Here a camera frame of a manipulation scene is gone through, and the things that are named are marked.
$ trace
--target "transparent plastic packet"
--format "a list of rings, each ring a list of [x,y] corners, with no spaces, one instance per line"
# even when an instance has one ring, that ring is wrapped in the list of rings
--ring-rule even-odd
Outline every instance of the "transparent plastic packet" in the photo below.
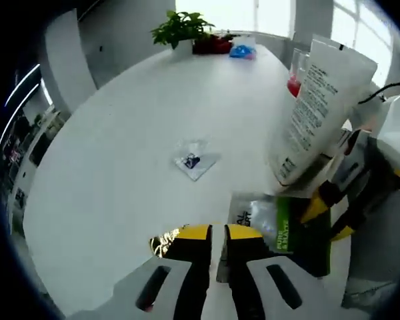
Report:
[[[219,153],[210,152],[206,140],[192,139],[178,143],[172,161],[191,180],[197,181],[220,157]]]
[[[278,210],[277,197],[263,195],[258,200],[233,199],[228,223],[245,225],[258,230],[272,252],[290,253],[288,247],[288,215]]]

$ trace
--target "window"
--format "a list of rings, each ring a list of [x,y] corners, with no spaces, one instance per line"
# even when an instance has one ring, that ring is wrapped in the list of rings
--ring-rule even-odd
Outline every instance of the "window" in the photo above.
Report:
[[[331,38],[378,64],[372,81],[384,86],[391,65],[393,38],[376,14],[355,0],[335,0]]]
[[[177,11],[200,12],[216,30],[290,36],[292,0],[176,0]]]

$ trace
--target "green leaves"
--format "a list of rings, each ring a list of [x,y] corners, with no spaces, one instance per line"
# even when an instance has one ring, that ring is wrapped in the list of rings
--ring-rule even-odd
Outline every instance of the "green leaves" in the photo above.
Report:
[[[172,48],[178,46],[178,42],[188,39],[200,39],[205,36],[205,27],[214,27],[213,24],[200,18],[198,12],[166,12],[167,22],[162,23],[158,28],[151,30],[154,44],[170,44]]]

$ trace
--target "potted plant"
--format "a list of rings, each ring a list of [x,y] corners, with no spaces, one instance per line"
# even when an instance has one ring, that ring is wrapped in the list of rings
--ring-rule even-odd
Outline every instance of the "potted plant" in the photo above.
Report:
[[[222,55],[233,47],[232,40],[239,35],[228,32],[224,36],[206,35],[194,41],[193,53],[196,55]]]
[[[207,36],[205,27],[214,27],[201,18],[198,12],[167,12],[168,20],[152,30],[154,44],[170,44],[173,50],[192,52],[193,41]]]

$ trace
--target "small plastic bag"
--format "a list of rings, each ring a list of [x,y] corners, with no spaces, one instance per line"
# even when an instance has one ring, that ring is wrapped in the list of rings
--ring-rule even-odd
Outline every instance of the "small plastic bag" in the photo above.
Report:
[[[258,230],[269,249],[276,253],[290,253],[289,234],[281,222],[288,221],[287,211],[279,210],[279,198],[261,196],[259,200],[234,199],[230,205],[229,223]]]
[[[229,52],[232,58],[254,60],[256,58],[256,43],[254,37],[236,37],[233,40],[233,47]]]
[[[220,158],[207,150],[206,140],[188,140],[179,144],[173,162],[193,181],[197,181]]]

